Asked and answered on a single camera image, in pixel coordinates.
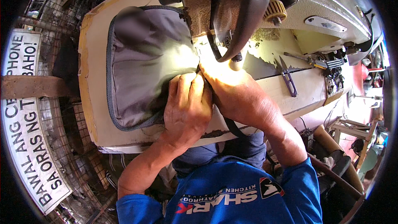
sign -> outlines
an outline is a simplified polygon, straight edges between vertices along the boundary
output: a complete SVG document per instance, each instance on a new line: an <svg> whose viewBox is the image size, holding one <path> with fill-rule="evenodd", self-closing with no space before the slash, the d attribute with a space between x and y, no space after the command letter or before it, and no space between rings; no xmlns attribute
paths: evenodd
<svg viewBox="0 0 398 224"><path fill-rule="evenodd" d="M41 33L15 29L2 75L36 75ZM1 102L1 119L14 166L37 207L47 215L72 193L48 149L37 98Z"/></svg>

finger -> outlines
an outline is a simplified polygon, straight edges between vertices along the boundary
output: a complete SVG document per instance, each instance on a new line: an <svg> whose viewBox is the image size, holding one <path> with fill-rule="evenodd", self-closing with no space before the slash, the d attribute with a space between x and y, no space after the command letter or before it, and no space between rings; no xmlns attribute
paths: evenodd
<svg viewBox="0 0 398 224"><path fill-rule="evenodd" d="M210 107L211 109L213 108L212 90L208 83L204 83L203 86L202 104L206 107Z"/></svg>
<svg viewBox="0 0 398 224"><path fill-rule="evenodd" d="M180 106L187 104L189 89L195 77L196 73L186 73L185 75L181 75L178 79L177 101Z"/></svg>
<svg viewBox="0 0 398 224"><path fill-rule="evenodd" d="M178 88L178 80L180 79L181 75L177 75L176 77L172 78L169 82L169 97L167 101L173 100L177 95L177 88Z"/></svg>
<svg viewBox="0 0 398 224"><path fill-rule="evenodd" d="M192 104L197 104L202 101L203 86L204 86L203 73L202 71L199 71L195 79L193 79L191 84L191 89L189 90L189 97L188 97L189 102L191 102Z"/></svg>

wire mesh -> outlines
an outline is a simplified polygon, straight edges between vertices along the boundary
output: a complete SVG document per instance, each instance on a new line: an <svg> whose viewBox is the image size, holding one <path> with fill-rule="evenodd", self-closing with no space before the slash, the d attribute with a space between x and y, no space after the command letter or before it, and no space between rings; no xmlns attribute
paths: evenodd
<svg viewBox="0 0 398 224"><path fill-rule="evenodd" d="M42 33L36 75L55 75L55 64L66 40L78 44L84 15L103 0L30 0L16 27ZM64 64L76 61L67 60ZM45 140L61 177L73 189L46 219L50 223L117 223L117 192L102 163L108 157L92 143L79 97L39 98Z"/></svg>

gray bag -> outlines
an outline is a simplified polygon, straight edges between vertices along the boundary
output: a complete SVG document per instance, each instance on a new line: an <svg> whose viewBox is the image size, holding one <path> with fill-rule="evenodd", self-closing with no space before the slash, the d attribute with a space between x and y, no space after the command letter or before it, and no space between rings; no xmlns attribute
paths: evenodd
<svg viewBox="0 0 398 224"><path fill-rule="evenodd" d="M168 82L176 75L195 72L199 64L181 9L140 8L148 22L128 15L115 17L108 32L107 102L113 123L122 131L163 123ZM146 31L146 24L148 34L140 33ZM129 42L130 35L144 39Z"/></svg>

